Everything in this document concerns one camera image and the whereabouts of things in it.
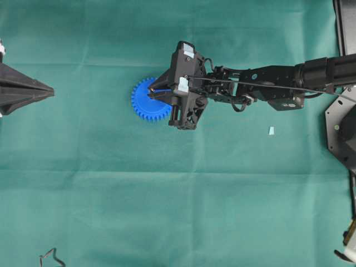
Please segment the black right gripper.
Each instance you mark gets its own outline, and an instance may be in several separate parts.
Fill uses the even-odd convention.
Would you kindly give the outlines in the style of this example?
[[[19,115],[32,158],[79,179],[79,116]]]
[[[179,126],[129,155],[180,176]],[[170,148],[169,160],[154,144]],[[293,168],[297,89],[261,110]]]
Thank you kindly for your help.
[[[149,98],[177,107],[179,115],[173,113],[169,124],[179,130],[196,129],[207,107],[208,100],[200,91],[206,75],[204,62],[193,44],[180,41],[172,54],[170,69],[149,86]]]

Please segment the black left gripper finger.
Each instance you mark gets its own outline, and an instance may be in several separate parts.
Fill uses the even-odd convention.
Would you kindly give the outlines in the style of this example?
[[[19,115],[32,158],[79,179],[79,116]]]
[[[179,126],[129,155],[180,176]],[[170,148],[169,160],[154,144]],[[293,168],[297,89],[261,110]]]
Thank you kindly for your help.
[[[1,115],[7,116],[20,107],[53,96],[54,90],[20,89],[15,92],[14,89],[10,88],[8,92],[1,92]]]
[[[53,92],[53,88],[1,63],[1,86]]]

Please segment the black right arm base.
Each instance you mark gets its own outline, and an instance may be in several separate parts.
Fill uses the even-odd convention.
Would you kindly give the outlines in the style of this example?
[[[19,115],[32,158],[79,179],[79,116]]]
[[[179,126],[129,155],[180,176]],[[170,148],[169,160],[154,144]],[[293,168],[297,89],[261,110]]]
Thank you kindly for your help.
[[[355,86],[346,88],[325,111],[329,151],[348,169],[355,193]]]

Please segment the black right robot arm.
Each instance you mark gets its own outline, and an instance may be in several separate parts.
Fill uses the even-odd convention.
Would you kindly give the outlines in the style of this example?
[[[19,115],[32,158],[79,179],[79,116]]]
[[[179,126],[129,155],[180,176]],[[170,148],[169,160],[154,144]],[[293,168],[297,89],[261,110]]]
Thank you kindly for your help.
[[[208,100],[243,112],[260,100],[277,111],[304,107],[306,98],[335,94],[355,84],[355,55],[324,57],[295,66],[236,70],[214,66],[191,43],[180,41],[169,69],[149,86],[149,98],[172,107],[169,125],[194,130]]]

